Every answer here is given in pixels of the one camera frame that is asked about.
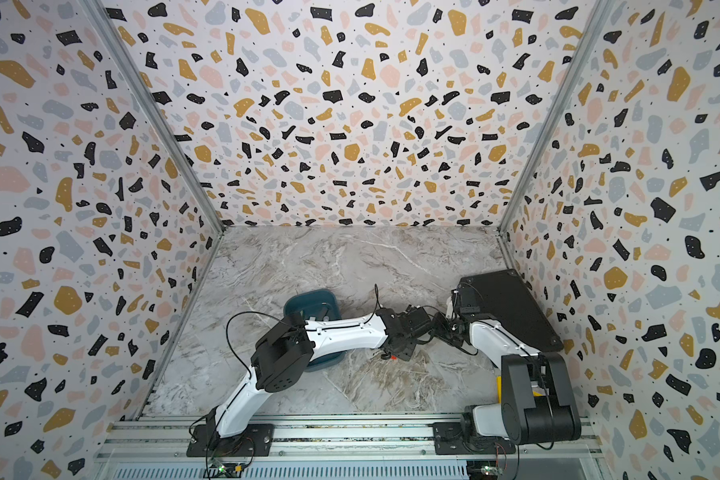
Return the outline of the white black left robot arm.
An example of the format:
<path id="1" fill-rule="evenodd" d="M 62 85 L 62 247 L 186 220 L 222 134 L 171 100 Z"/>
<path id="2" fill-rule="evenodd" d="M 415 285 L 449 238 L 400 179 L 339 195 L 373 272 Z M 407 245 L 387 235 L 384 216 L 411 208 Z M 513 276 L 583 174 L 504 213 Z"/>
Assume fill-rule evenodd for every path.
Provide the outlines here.
<path id="1" fill-rule="evenodd" d="M 206 421 L 211 438 L 242 434 L 266 400 L 294 386 L 313 360 L 358 349 L 378 349 L 409 360 L 419 339 L 429 335 L 434 325 L 434 317 L 423 307 L 403 312 L 378 308 L 371 314 L 336 321 L 286 316 L 256 342 L 246 376 L 211 412 Z"/>

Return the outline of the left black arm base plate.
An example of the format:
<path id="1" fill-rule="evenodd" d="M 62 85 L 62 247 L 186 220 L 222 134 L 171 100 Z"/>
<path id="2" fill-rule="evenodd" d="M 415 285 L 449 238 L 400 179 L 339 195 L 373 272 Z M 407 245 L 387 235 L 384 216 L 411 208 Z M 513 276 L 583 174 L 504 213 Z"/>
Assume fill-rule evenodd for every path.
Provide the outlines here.
<path id="1" fill-rule="evenodd" d="M 249 424 L 241 434 L 228 438 L 221 438 L 209 424 L 198 424 L 191 430 L 186 456 L 267 457 L 273 436 L 273 424 Z"/>

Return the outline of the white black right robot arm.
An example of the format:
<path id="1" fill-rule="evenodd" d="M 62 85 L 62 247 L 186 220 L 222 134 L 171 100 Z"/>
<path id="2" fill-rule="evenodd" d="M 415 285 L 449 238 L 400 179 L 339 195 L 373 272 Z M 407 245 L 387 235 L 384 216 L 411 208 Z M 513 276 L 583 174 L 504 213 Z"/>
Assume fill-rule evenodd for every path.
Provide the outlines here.
<path id="1" fill-rule="evenodd" d="M 459 441 L 467 451 L 482 452 L 506 443 L 549 450 L 581 438 L 581 418 L 560 354 L 528 345 L 497 319 L 470 319 L 452 300 L 438 319 L 439 339 L 454 347 L 469 344 L 500 369 L 499 400 L 468 407 L 459 431 L 444 434 L 444 441 Z"/>

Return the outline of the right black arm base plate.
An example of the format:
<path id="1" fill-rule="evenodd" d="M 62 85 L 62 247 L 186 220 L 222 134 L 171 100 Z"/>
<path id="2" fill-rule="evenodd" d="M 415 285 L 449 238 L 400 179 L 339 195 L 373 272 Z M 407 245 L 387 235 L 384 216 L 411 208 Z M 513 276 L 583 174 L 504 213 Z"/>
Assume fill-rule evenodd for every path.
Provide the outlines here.
<path id="1" fill-rule="evenodd" d="M 436 422 L 432 425 L 437 455 L 492 455 L 516 453 L 516 446 L 498 436 L 480 436 L 465 431 L 460 422 Z"/>

